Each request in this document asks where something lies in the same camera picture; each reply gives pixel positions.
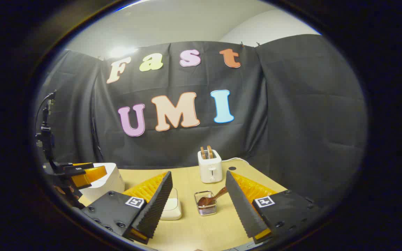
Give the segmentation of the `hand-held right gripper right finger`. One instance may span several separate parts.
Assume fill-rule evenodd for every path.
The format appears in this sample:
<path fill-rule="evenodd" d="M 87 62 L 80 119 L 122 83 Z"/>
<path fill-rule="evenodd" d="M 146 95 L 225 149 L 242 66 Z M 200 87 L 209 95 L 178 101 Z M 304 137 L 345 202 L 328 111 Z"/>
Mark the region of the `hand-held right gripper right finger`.
<path fill-rule="evenodd" d="M 296 235 L 322 214 L 321 207 L 292 190 L 275 192 L 229 170 L 225 187 L 247 236 L 255 243 Z"/>

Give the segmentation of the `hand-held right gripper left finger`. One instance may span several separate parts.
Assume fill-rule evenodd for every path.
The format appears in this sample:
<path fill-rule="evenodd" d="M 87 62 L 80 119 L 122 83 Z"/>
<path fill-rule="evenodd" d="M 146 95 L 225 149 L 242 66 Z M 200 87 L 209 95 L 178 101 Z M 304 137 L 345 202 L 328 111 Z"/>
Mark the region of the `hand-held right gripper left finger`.
<path fill-rule="evenodd" d="M 108 231 L 147 244 L 154 236 L 172 188 L 172 173 L 167 171 L 122 193 L 108 191 L 82 212 Z"/>

